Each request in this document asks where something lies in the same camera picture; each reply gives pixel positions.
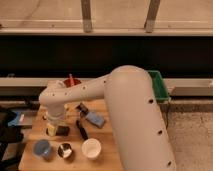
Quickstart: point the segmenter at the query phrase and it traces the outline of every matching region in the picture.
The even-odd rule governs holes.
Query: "black wall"
[[[213,77],[213,37],[0,36],[0,76],[96,77],[125,64]]]

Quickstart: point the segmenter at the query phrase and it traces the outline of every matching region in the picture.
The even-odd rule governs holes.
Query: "white object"
[[[84,156],[88,159],[95,160],[100,155],[101,143],[97,139],[90,138],[84,141],[81,149]]]
[[[64,151],[64,158],[68,158],[71,154],[72,154],[71,149]]]
[[[21,114],[21,117],[20,117],[20,119],[19,119],[19,122],[23,122],[23,120],[24,120],[24,114]]]
[[[152,79],[142,68],[122,66],[70,88],[47,87],[39,101],[49,115],[58,117],[64,114],[67,102],[97,98],[106,100],[125,171],[176,171]]]

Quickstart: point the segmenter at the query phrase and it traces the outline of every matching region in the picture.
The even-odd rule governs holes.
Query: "blue object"
[[[19,125],[19,120],[20,120],[20,117],[22,115],[22,111],[14,111],[14,113],[16,113],[16,117],[15,119],[13,119],[12,121],[8,122],[8,126],[12,126],[12,125]]]
[[[33,148],[33,153],[39,157],[49,157],[51,146],[48,140],[38,140]]]
[[[86,119],[94,124],[95,126],[97,126],[98,128],[102,128],[103,125],[104,125],[104,117],[103,116],[100,116],[98,115],[97,113],[95,112],[89,112],[87,115],[86,115]]]

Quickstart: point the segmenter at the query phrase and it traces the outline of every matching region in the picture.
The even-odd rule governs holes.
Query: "yellow object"
[[[57,131],[57,126],[47,123],[47,130],[48,130],[49,136],[55,136]]]

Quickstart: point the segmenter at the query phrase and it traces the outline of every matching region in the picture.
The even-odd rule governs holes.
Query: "gray floor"
[[[172,100],[161,104],[168,134],[175,153],[178,171],[213,170],[213,99]],[[36,111],[23,111],[30,125]],[[23,130],[23,143],[10,144],[4,159],[22,153],[30,129]],[[18,165],[8,168],[16,171]]]

